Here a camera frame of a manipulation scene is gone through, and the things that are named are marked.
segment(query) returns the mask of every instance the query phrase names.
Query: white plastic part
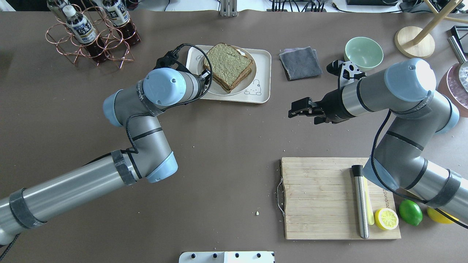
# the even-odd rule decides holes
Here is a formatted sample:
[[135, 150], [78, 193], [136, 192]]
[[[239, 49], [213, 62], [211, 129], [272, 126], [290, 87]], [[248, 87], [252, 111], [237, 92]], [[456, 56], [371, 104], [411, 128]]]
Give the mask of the white plastic part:
[[64, 6], [62, 10], [67, 17], [72, 17], [76, 14], [76, 10], [73, 6]]
[[184, 252], [179, 263], [274, 263], [273, 251]]
[[153, 69], [143, 80], [147, 98], [159, 106], [170, 106], [179, 102], [187, 89], [183, 76], [175, 69], [163, 67]]
[[397, 98], [418, 102], [436, 90], [436, 76], [429, 64], [412, 58], [393, 64], [385, 72], [385, 84]]

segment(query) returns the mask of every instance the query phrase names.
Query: black cable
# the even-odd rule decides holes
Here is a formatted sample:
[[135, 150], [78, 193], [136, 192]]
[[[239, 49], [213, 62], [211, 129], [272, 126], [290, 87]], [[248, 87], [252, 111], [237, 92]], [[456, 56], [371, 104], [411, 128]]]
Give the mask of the black cable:
[[166, 7], [164, 8], [164, 11], [166, 11], [166, 9], [168, 8], [169, 4], [171, 3], [171, 0], [169, 0], [168, 4], [166, 5]]
[[385, 125], [387, 124], [388, 122], [388, 119], [390, 119], [390, 115], [392, 114], [392, 111], [391, 110], [388, 110], [388, 113], [387, 113], [387, 116], [385, 117], [385, 120], [383, 121], [382, 125], [380, 126], [380, 128], [378, 129], [377, 133], [375, 134], [375, 138], [374, 138], [374, 143], [372, 145], [372, 151], [371, 151], [371, 165], [372, 165], [372, 170], [374, 171], [375, 173], [375, 176], [377, 177], [377, 179], [379, 180], [379, 182], [385, 187], [387, 188], [390, 192], [402, 197], [402, 198], [405, 198], [405, 199], [409, 199], [413, 202], [420, 202], [420, 203], [427, 203], [427, 201], [425, 200], [421, 200], [421, 199], [418, 199], [418, 198], [414, 198], [414, 197], [410, 197], [410, 196], [407, 196], [407, 195], [404, 195], [404, 194], [401, 194], [401, 193], [398, 193], [396, 192], [394, 189], [390, 188], [390, 186], [388, 186], [383, 180], [382, 178], [379, 176], [379, 173], [377, 172], [377, 169], [375, 168], [375, 163], [374, 163], [374, 153], [375, 153], [375, 148], [377, 148], [377, 141], [379, 140], [379, 136], [380, 136], [380, 133], [382, 133], [382, 130], [383, 128], [385, 127]]
[[434, 210], [436, 210], [437, 212], [439, 212], [441, 215], [445, 216], [446, 218], [450, 219], [452, 222], [455, 222], [457, 225], [468, 229], [468, 226], [466, 224], [463, 224], [460, 221], [453, 219], [451, 216], [449, 216], [448, 214], [446, 214], [444, 211], [440, 210], [439, 208], [434, 208]]
[[107, 156], [110, 156], [110, 153], [103, 154], [103, 155], [97, 157], [96, 159], [90, 161], [89, 163], [87, 163], [87, 164], [85, 164], [85, 165], [88, 165], [88, 164], [90, 164], [90, 163], [92, 163], [92, 162], [98, 161], [98, 160], [100, 160], [100, 159], [102, 159], [102, 158], [104, 158], [104, 157], [107, 157]]
[[130, 123], [130, 120], [135, 118], [135, 117], [141, 117], [141, 116], [152, 116], [150, 113], [138, 113], [138, 114], [134, 114], [130, 117], [127, 118], [127, 121], [125, 122], [125, 131], [127, 132], [127, 137], [128, 137], [128, 140], [130, 141], [130, 144], [132, 145], [133, 147], [133, 151], [131, 150], [126, 150], [126, 151], [122, 151], [124, 153], [135, 153], [135, 154], [138, 154], [138, 149], [137, 149], [137, 146], [135, 145], [135, 142], [133, 141], [132, 139], [132, 136], [130, 135], [130, 129], [129, 129], [129, 123]]
[[414, 14], [414, 13], [421, 13], [421, 12], [432, 13], [429, 10], [418, 10], [418, 11], [413, 11], [413, 12], [410, 12], [410, 13]]
[[[408, 200], [411, 200], [413, 202], [420, 202], [422, 204], [426, 204], [428, 201], [426, 200], [421, 200], [419, 198], [414, 198], [414, 197], [410, 197], [410, 196], [407, 196], [407, 195], [404, 195], [404, 194], [401, 194], [401, 193], [398, 193], [396, 192], [395, 190], [393, 190], [392, 188], [390, 188], [383, 180], [382, 178], [379, 176], [379, 173], [377, 172], [377, 169], [375, 168], [375, 163], [374, 163], [374, 153], [375, 153], [375, 148], [377, 147], [377, 141], [379, 140], [379, 136], [380, 134], [382, 133], [382, 130], [383, 128], [385, 127], [385, 125], [387, 124], [388, 120], [390, 119], [390, 115], [391, 115], [391, 110], [388, 110], [388, 113], [387, 113], [387, 116], [385, 117], [385, 120], [383, 121], [382, 125], [379, 127], [377, 133], [375, 134], [375, 138], [374, 138], [374, 142], [373, 142], [373, 145], [372, 145], [372, 151], [371, 151], [371, 165], [372, 165], [372, 170], [374, 171], [375, 173], [375, 176], [377, 177], [377, 179], [379, 180], [379, 182], [385, 187], [387, 188], [390, 192], [392, 192], [393, 194], [395, 195], [398, 195], [404, 199], [408, 199]], [[439, 208], [435, 208], [435, 210], [437, 212], [439, 212], [440, 214], [442, 214], [443, 216], [445, 216], [446, 218], [450, 219], [451, 221], [455, 222], [457, 225], [459, 226], [462, 226], [466, 229], [468, 229], [468, 226], [466, 224], [463, 224], [455, 219], [453, 219], [452, 217], [450, 217], [449, 215], [447, 215], [446, 213], [444, 213], [443, 211], [441, 211]]]
[[296, 1], [294, 1], [294, 0], [292, 0], [292, 1], [294, 2], [294, 4], [295, 4], [296, 7], [297, 7], [297, 11], [300, 12], [300, 11], [299, 11], [299, 6], [297, 5]]
[[334, 9], [336, 9], [336, 10], [338, 10], [338, 11], [340, 11], [340, 12], [345, 12], [345, 13], [356, 13], [356, 12], [341, 10], [341, 9], [338, 8], [338, 6], [337, 6], [335, 3], [331, 3], [331, 6], [332, 6]]
[[13, 238], [13, 241], [8, 245], [8, 247], [3, 251], [3, 253], [0, 255], [0, 261], [3, 260], [3, 258], [7, 255], [8, 251], [11, 249], [15, 241], [18, 239], [21, 233], [16, 234], [15, 238]]
[[[274, 11], [274, 3], [276, 2], [276, 0], [268, 0], [271, 2], [271, 10]], [[296, 5], [297, 7], [297, 11], [300, 12], [300, 9], [299, 9], [299, 6], [297, 5], [296, 1], [292, 0], [294, 2], [294, 4]]]
[[309, 6], [310, 3], [312, 3], [312, 0], [309, 0], [309, 2], [307, 2], [307, 4], [304, 6], [301, 12], [307, 11], [307, 7]]
[[315, 12], [323, 12], [323, 8], [325, 7], [325, 0], [323, 0], [323, 3], [322, 3], [322, 10], [320, 11], [320, 1], [317, 0], [317, 3], [318, 3], [318, 9], [317, 10], [314, 10]]
[[210, 59], [208, 58], [207, 54], [205, 54], [205, 52], [204, 52], [201, 48], [199, 48], [199, 47], [197, 47], [197, 46], [195, 46], [195, 45], [189, 44], [189, 43], [183, 43], [183, 44], [179, 45], [178, 47], [176, 47], [176, 48], [173, 50], [173, 52], [178, 53], [178, 52], [179, 52], [183, 47], [185, 47], [185, 46], [190, 46], [190, 47], [193, 47], [193, 48], [197, 49], [197, 50], [200, 51], [200, 52], [203, 54], [203, 56], [206, 58], [206, 61], [208, 62], [208, 66], [210, 66], [210, 78], [209, 78], [208, 88], [206, 88], [206, 90], [205, 90], [199, 97], [196, 97], [196, 98], [191, 99], [191, 100], [186, 101], [186, 102], [179, 102], [179, 103], [176, 103], [176, 104], [174, 104], [174, 105], [167, 106], [167, 107], [163, 108], [162, 111], [166, 111], [167, 109], [170, 109], [170, 108], [172, 108], [172, 107], [179, 106], [179, 105], [185, 105], [185, 104], [188, 104], [188, 103], [190, 103], [190, 102], [196, 101], [197, 99], [199, 99], [199, 98], [205, 96], [205, 94], [208, 92], [208, 90], [210, 90], [211, 83], [212, 83], [212, 81], [213, 81], [213, 67], [212, 67], [212, 65], [211, 65]]

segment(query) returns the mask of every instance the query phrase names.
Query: tabletop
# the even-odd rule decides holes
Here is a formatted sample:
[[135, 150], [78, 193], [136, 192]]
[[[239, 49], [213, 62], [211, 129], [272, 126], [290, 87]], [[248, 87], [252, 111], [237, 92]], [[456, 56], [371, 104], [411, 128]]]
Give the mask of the tabletop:
[[[220, 42], [261, 49], [272, 56], [271, 96], [263, 104], [198, 100], [159, 116], [178, 171], [130, 187], [25, 231], [6, 262], [172, 262], [184, 251], [275, 251], [276, 262], [463, 262], [467, 232], [427, 215], [415, 227], [402, 222], [398, 240], [293, 241], [285, 239], [276, 186], [282, 157], [367, 157], [386, 112], [340, 124], [289, 119], [291, 102], [321, 99], [336, 88], [325, 66], [342, 58], [356, 36], [378, 42], [383, 70], [404, 57], [393, 42], [405, 26], [424, 27], [429, 14], [267, 13], [246, 10], [234, 18], [216, 11], [131, 13], [142, 42], [121, 70], [109, 62], [72, 65], [46, 42], [49, 12], [0, 13], [0, 194], [57, 177], [104, 153], [130, 146], [123, 128], [104, 117], [102, 102], [134, 85], [156, 59], [181, 43]], [[453, 22], [432, 32], [427, 59], [437, 81], [457, 62], [447, 37]], [[324, 73], [288, 81], [279, 60], [285, 48], [311, 46]], [[468, 174], [462, 118], [436, 135], [423, 156]]]

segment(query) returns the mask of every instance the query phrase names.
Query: mint green bowl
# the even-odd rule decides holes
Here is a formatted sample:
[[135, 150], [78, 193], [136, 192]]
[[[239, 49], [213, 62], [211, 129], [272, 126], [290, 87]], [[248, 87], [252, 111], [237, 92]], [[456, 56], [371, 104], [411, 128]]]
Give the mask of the mint green bowl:
[[361, 71], [377, 67], [383, 60], [382, 48], [368, 37], [355, 37], [344, 47], [344, 59], [356, 64]]

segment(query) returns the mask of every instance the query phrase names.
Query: plastic bottle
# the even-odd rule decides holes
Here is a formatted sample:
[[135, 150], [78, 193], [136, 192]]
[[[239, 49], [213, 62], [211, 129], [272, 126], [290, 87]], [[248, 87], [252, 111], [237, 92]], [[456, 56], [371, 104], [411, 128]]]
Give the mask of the plastic bottle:
[[109, 20], [114, 26], [122, 32], [121, 37], [133, 46], [140, 42], [140, 37], [130, 22], [130, 14], [121, 0], [103, 0], [102, 5], [106, 10]]
[[98, 37], [96, 29], [88, 18], [81, 13], [77, 13], [73, 6], [63, 7], [63, 12], [67, 17], [67, 27], [88, 51], [91, 58], [98, 63], [106, 61], [107, 58], [103, 49], [104, 42]]
[[69, 5], [68, 0], [47, 0], [47, 7], [63, 23], [66, 22], [66, 16], [62, 11], [64, 6]]

